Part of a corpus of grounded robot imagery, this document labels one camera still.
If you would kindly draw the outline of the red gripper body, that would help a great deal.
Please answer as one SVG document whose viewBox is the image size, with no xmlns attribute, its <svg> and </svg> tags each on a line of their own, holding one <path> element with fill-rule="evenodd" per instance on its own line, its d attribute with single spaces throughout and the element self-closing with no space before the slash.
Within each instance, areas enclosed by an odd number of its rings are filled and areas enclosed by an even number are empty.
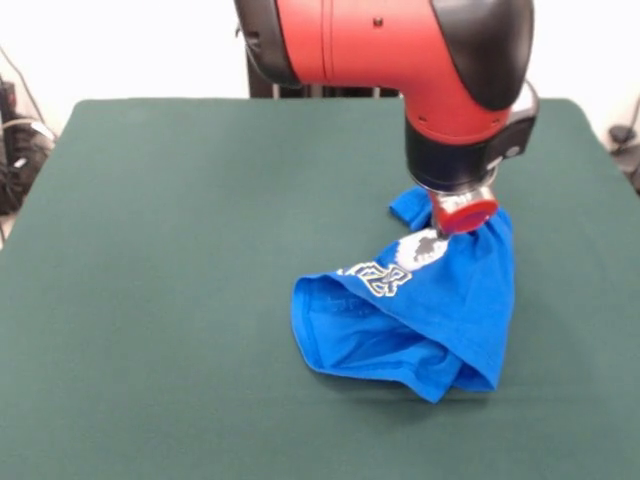
<svg viewBox="0 0 640 480">
<path fill-rule="evenodd" d="M 496 213 L 499 204 L 492 192 L 431 193 L 432 224 L 447 236 L 478 229 Z"/>
</svg>

